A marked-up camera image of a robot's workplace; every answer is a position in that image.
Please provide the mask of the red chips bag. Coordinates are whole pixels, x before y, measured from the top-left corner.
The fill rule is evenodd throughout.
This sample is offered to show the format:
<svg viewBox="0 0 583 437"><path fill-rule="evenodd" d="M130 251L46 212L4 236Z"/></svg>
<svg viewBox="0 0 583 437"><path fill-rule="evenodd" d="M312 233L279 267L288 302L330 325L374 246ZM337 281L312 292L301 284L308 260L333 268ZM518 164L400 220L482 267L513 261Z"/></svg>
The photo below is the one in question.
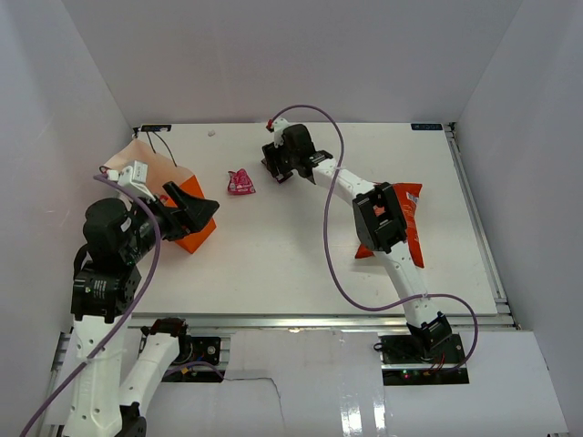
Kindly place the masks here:
<svg viewBox="0 0 583 437"><path fill-rule="evenodd" d="M355 197L353 216L360 240L356 259L370 258L375 252L391 253L397 244L404 243L415 266L424 268L415 221L422 188L419 183L384 182Z"/></svg>

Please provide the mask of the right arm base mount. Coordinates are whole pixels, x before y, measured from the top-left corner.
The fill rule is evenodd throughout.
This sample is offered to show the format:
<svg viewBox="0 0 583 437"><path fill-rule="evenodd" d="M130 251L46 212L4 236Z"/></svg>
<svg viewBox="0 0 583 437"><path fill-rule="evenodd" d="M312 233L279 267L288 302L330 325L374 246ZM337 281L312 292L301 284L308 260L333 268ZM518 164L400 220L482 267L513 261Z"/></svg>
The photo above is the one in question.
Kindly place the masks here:
<svg viewBox="0 0 583 437"><path fill-rule="evenodd" d="M461 338L453 334L434 351L425 351L411 335L382 336L373 345L380 354L385 387L467 385L465 366L452 371L465 351Z"/></svg>

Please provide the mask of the brown chocolate wrapper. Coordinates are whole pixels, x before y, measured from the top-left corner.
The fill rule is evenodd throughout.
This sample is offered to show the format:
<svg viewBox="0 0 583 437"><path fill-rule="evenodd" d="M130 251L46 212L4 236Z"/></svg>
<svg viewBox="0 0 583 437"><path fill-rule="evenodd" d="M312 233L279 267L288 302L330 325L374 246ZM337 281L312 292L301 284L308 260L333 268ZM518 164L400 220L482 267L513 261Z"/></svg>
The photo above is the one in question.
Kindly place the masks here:
<svg viewBox="0 0 583 437"><path fill-rule="evenodd" d="M263 159L261 160L261 163L262 163L262 165L263 165L264 167L266 167L266 168L268 167L268 163L267 163L267 160L266 160L265 158L263 158ZM278 175L274 176L273 178L274 178L274 179L275 179L275 180L276 180L276 181L277 181L279 184L281 184L281 183L285 182L287 179L289 179L291 176L292 176L292 173L287 173L287 174L285 174L285 175L283 175L283 174L278 174Z"/></svg>

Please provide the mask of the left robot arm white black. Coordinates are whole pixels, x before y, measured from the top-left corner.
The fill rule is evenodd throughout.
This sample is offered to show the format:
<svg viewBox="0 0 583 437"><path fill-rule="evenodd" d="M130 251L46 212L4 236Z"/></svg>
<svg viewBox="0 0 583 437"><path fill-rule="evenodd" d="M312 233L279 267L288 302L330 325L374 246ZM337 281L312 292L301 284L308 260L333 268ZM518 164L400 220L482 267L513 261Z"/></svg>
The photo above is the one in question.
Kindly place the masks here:
<svg viewBox="0 0 583 437"><path fill-rule="evenodd" d="M164 240L201 232L220 205L168 182L172 203L135 196L129 203L103 198L86 211L86 244L74 263L71 313L79 361L65 436L143 436L153 395L169 366L192 353L187 323L158 319L145 330L146 344L127 376L121 374L128 319L152 281L138 263L160 253Z"/></svg>

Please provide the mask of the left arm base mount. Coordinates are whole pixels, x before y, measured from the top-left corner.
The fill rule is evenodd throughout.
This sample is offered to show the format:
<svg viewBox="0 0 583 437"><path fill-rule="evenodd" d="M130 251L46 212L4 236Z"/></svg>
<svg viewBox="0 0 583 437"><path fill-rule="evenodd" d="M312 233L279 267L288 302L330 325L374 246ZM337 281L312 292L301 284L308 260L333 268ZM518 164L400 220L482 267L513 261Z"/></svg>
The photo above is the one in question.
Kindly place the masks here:
<svg viewBox="0 0 583 437"><path fill-rule="evenodd" d="M199 366L219 373L220 344L219 337L150 333L129 375L139 381L163 381L175 373L196 372Z"/></svg>

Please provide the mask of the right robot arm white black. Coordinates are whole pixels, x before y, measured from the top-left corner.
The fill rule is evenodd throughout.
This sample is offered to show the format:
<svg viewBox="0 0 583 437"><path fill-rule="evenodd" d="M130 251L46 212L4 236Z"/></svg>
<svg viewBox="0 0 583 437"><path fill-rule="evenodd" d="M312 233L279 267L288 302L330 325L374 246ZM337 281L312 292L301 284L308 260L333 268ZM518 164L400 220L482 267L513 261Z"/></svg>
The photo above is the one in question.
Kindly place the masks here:
<svg viewBox="0 0 583 437"><path fill-rule="evenodd" d="M273 141L262 147L262 163L271 176L282 183L296 172L326 188L328 200L336 196L352 207L358 239L381 261L402 302L406 326L413 336L412 354L424 363L435 361L443 354L452 329L428 296L414 264L395 186L375 184L343 168L332 154L315 148L303 124L276 118L268 122L267 129Z"/></svg>

